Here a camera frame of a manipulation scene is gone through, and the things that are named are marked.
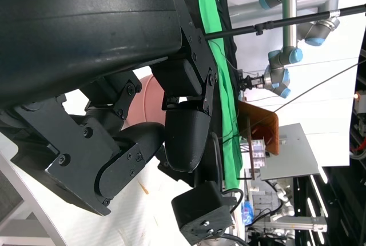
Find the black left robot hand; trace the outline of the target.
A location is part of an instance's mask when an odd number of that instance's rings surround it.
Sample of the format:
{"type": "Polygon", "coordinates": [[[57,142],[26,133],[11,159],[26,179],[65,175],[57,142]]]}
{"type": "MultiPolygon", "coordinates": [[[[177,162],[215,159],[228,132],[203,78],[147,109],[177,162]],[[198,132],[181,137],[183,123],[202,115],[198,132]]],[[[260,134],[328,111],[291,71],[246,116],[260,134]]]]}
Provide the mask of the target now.
{"type": "Polygon", "coordinates": [[[217,66],[184,0],[1,0],[1,135],[12,162],[97,215],[163,145],[194,171],[217,66]]]}

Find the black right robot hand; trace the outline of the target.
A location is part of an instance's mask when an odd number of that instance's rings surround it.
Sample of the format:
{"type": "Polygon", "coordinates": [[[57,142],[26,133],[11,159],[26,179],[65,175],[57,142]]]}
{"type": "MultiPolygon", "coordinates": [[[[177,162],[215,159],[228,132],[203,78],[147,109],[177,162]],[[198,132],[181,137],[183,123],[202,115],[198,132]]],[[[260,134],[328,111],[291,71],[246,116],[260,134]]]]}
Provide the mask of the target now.
{"type": "Polygon", "coordinates": [[[222,187],[224,170],[219,140],[215,132],[209,133],[202,159],[193,172],[173,170],[168,164],[163,145],[156,153],[156,158],[159,160],[158,169],[176,181],[182,180],[192,188],[206,181],[215,181],[219,189],[222,187]]]}

